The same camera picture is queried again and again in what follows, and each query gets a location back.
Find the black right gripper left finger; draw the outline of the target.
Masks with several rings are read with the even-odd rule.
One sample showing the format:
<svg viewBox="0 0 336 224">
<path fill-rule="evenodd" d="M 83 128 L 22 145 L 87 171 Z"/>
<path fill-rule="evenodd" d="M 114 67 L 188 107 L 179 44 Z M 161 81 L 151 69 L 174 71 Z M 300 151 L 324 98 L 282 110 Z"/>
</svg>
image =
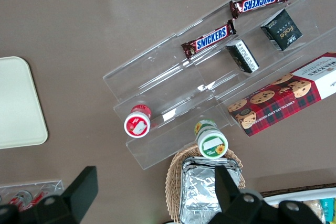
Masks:
<svg viewBox="0 0 336 224">
<path fill-rule="evenodd" d="M 87 166 L 61 195 L 50 195 L 19 215 L 20 223 L 80 223 L 98 194 L 97 168 Z"/>
</svg>

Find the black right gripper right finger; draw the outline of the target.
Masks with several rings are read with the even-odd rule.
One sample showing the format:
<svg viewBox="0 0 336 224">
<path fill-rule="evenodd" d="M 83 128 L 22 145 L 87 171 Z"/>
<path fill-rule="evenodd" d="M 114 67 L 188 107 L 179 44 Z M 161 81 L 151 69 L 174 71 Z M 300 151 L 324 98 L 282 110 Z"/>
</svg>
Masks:
<svg viewBox="0 0 336 224">
<path fill-rule="evenodd" d="M 215 193 L 222 211 L 210 223 L 321 223 L 301 202 L 285 200 L 275 208 L 260 193 L 239 189 L 222 166 L 215 167 Z"/>
</svg>

